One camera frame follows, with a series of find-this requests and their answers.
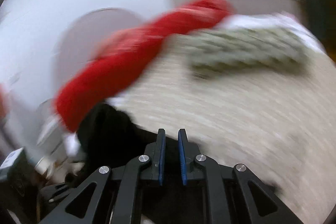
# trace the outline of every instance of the black cloth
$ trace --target black cloth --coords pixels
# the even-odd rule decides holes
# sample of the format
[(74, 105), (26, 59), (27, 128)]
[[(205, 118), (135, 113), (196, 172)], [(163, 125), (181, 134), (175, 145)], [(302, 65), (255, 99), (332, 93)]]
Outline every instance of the black cloth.
[[(125, 165), (143, 154), (146, 145), (155, 142), (157, 136), (139, 128), (125, 112), (106, 103), (97, 104), (88, 113), (77, 135), (87, 158), (78, 176), (68, 177), (72, 187), (102, 165), (111, 168)], [(177, 140), (166, 137), (164, 183), (162, 187), (144, 191), (142, 214), (155, 224), (203, 223), (202, 190), (183, 186)]]

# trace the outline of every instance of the beige rug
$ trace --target beige rug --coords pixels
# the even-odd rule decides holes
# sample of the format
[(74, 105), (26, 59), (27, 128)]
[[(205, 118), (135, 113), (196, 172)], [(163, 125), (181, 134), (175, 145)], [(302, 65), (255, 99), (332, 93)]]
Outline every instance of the beige rug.
[(219, 164), (246, 164), (276, 182), (280, 198), (306, 224), (322, 223), (336, 200), (336, 70), (308, 50), (303, 75), (269, 69), (196, 80), (176, 47), (130, 88), (122, 107), (135, 123), (185, 128)]

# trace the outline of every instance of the sticker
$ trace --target sticker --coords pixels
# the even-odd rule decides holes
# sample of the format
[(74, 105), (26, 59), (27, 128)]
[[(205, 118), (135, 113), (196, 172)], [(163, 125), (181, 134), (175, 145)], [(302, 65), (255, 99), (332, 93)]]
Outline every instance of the sticker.
[(2, 165), (0, 166), (0, 170), (1, 169), (5, 169), (7, 167), (10, 167), (13, 165), (14, 161), (17, 159), (17, 157), (20, 155), (21, 151), (23, 150), (23, 147), (21, 147), (18, 150), (14, 150), (13, 152), (11, 152), (7, 158), (5, 159), (5, 161), (2, 163)]

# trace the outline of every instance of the red cloth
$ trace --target red cloth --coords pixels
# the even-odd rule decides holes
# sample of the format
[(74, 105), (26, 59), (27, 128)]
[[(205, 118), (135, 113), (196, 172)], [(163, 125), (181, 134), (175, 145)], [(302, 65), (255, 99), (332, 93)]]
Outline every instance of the red cloth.
[(129, 87), (160, 52), (165, 37), (211, 28), (230, 14), (226, 0), (195, 0), (131, 29), (109, 56), (89, 63), (59, 91), (55, 108), (67, 129), (75, 132), (96, 103)]

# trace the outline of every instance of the blue gripper pad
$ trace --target blue gripper pad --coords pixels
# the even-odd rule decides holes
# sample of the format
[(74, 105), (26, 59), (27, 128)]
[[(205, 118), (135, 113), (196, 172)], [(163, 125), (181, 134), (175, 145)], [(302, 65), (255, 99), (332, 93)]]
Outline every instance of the blue gripper pad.
[(163, 183), (163, 174), (164, 174), (164, 167), (165, 167), (165, 153), (166, 153), (166, 134), (162, 138), (162, 145), (161, 145), (161, 155), (159, 161), (159, 184), (162, 186)]
[(184, 148), (183, 148), (183, 142), (181, 137), (180, 130), (178, 131), (178, 150), (180, 154), (180, 166), (181, 166), (181, 175), (182, 175), (182, 183), (183, 185), (187, 185), (187, 170), (186, 170), (186, 163), (185, 163), (185, 155), (184, 155)]

